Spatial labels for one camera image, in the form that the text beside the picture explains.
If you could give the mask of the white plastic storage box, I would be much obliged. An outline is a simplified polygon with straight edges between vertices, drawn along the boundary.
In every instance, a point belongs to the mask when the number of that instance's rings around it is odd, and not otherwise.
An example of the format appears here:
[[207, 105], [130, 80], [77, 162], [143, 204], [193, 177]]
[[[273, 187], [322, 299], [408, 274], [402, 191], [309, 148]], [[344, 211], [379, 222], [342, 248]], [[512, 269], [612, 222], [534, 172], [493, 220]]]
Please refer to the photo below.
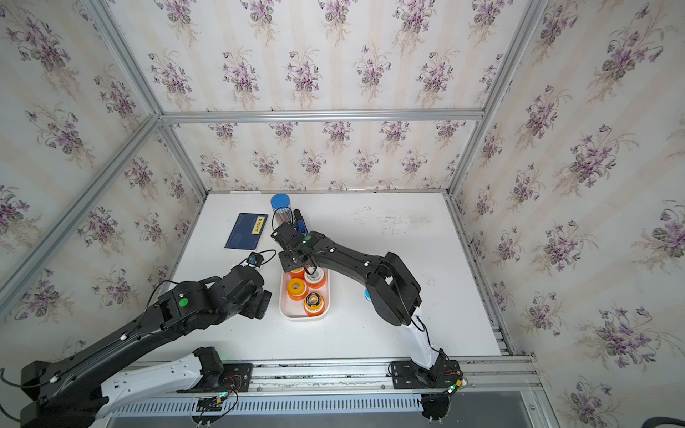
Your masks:
[[[326, 271], [326, 285], [324, 285], [320, 289], [310, 289], [308, 287], [308, 294], [310, 292], [318, 292], [323, 296], [323, 298], [326, 301], [326, 310], [324, 313], [322, 313], [320, 316], [317, 317], [323, 317], [328, 313], [328, 310], [331, 306], [331, 283], [330, 283], [330, 272], [329, 269], [324, 269]], [[292, 321], [313, 321], [317, 317], [308, 317], [305, 314], [304, 308], [303, 308], [303, 301], [292, 301], [289, 299], [287, 292], [286, 292], [286, 285], [288, 281], [291, 279], [289, 272], [285, 272], [281, 276], [281, 283], [280, 283], [280, 297], [279, 297], [279, 310], [281, 314], [289, 320]]]

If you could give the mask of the orange sealing tape roll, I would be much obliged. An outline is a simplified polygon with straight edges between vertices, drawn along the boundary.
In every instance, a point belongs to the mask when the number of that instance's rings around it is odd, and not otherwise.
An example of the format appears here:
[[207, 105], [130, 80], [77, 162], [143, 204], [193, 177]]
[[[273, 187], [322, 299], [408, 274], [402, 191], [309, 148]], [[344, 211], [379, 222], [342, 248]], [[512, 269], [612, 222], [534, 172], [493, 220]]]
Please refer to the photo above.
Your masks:
[[326, 285], [326, 271], [316, 269], [313, 273], [305, 272], [304, 280], [310, 289], [320, 289]]
[[305, 274], [306, 274], [306, 271], [305, 271], [305, 269], [300, 267], [299, 269], [294, 269], [294, 270], [290, 271], [288, 274], [289, 274], [290, 278], [303, 279]]

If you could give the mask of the yellow tape roll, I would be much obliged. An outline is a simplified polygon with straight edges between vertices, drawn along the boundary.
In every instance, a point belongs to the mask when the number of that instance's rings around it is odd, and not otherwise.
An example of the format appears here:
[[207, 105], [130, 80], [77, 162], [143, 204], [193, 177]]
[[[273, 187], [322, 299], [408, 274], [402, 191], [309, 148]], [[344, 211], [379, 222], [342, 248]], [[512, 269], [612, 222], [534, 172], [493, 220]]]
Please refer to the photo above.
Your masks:
[[291, 278], [286, 285], [286, 292], [290, 300], [302, 301], [308, 294], [308, 285], [302, 278]]

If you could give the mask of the small yellow-black tape roll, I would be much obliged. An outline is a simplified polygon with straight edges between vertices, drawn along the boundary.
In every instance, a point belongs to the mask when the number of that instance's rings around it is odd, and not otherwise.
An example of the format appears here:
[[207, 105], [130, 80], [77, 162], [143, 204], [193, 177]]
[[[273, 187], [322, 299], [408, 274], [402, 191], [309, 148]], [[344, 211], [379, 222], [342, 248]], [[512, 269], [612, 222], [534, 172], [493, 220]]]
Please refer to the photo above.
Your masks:
[[303, 301], [303, 308], [308, 317], [317, 317], [325, 312], [326, 301], [318, 292], [310, 292]]

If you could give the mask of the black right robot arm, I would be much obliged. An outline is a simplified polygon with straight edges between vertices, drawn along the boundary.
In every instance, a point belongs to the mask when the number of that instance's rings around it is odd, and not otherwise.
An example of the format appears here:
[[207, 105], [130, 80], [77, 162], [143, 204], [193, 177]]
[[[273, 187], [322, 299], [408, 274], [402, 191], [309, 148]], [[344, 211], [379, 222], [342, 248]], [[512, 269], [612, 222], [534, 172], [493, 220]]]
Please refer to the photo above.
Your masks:
[[400, 256], [361, 253], [337, 244], [317, 231], [300, 232], [290, 223], [279, 225], [271, 237], [280, 246], [285, 272], [329, 269], [363, 285], [376, 314], [403, 331], [410, 346], [416, 376], [434, 382], [445, 371], [448, 357], [435, 347], [421, 310], [421, 286]]

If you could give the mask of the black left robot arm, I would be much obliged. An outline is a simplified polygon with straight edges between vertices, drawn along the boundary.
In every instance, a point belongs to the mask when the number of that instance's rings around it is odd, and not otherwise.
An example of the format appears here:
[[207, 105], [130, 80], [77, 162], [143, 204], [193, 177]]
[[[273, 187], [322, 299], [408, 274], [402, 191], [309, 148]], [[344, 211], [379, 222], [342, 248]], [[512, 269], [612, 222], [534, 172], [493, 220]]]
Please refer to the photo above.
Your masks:
[[260, 273], [249, 266], [235, 266], [223, 277], [178, 283], [94, 345], [64, 360], [26, 365], [20, 387], [32, 402], [21, 411], [21, 426], [89, 427], [118, 408], [159, 393], [219, 388], [225, 370], [213, 347], [140, 370], [130, 365], [235, 315], [262, 319], [271, 299], [263, 286]]

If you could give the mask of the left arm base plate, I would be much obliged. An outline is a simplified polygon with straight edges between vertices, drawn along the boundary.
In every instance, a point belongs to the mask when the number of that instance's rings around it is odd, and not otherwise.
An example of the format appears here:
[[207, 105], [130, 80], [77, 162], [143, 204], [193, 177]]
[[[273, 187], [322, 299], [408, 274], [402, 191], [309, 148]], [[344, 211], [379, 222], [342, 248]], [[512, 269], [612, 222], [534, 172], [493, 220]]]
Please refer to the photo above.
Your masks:
[[193, 387], [178, 393], [247, 392], [250, 387], [254, 365], [251, 363], [224, 363], [223, 369], [202, 368], [200, 380]]

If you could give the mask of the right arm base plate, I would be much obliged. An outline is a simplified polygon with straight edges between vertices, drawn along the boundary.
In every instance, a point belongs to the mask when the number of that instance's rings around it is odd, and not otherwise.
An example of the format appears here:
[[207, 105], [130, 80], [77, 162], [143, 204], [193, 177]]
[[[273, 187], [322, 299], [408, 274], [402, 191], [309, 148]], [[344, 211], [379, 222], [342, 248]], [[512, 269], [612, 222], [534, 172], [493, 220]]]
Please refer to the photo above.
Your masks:
[[412, 360], [393, 361], [388, 366], [394, 390], [435, 389], [454, 392], [467, 384], [457, 360], [437, 358], [435, 364], [426, 369]]

